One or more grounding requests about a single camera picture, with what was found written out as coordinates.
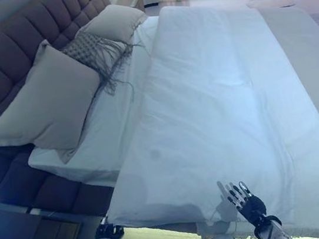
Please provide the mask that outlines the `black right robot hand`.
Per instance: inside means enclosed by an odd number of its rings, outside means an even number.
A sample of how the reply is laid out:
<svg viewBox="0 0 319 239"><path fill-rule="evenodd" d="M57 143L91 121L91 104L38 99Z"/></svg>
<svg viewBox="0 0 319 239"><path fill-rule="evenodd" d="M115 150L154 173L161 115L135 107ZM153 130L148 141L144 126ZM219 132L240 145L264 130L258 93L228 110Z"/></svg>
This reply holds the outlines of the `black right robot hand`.
<svg viewBox="0 0 319 239"><path fill-rule="evenodd" d="M241 181L237 185L230 183L228 193L228 201L235 205L249 223L258 223L266 216L265 204L248 189L245 183Z"/></svg>

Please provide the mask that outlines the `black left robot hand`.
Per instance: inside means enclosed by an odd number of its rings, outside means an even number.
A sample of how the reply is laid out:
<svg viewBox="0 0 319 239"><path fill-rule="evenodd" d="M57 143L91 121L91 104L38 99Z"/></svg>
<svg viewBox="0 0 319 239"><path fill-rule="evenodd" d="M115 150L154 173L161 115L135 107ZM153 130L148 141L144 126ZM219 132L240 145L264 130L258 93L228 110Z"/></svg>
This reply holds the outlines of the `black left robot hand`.
<svg viewBox="0 0 319 239"><path fill-rule="evenodd" d="M110 224L107 216L102 218L99 226L97 227L95 238L119 238L124 235L124 229L122 226Z"/></svg>

